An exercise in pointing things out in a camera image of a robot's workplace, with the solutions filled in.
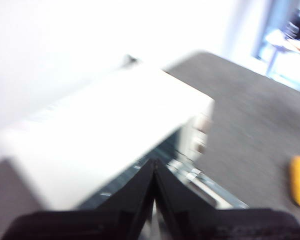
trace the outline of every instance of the gray carpet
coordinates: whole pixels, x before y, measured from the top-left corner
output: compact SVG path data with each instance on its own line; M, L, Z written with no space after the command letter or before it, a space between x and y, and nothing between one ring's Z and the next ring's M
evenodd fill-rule
M294 214L288 166L300 155L300 92L209 53L168 73L215 100L197 167L250 207Z
M0 239L9 224L23 214L42 207L8 160L0 162Z

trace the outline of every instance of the white surface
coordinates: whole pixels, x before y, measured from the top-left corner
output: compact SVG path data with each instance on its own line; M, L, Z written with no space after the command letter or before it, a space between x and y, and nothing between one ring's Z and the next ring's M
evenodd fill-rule
M0 131L0 146L48 209L71 209L213 103L140 64Z

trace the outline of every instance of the white wall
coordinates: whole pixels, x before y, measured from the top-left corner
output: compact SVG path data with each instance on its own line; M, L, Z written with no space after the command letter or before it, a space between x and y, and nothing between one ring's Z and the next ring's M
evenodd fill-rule
M0 0L0 128L97 80L124 54L159 67L197 49L232 59L251 47L245 32L260 27L265 2Z

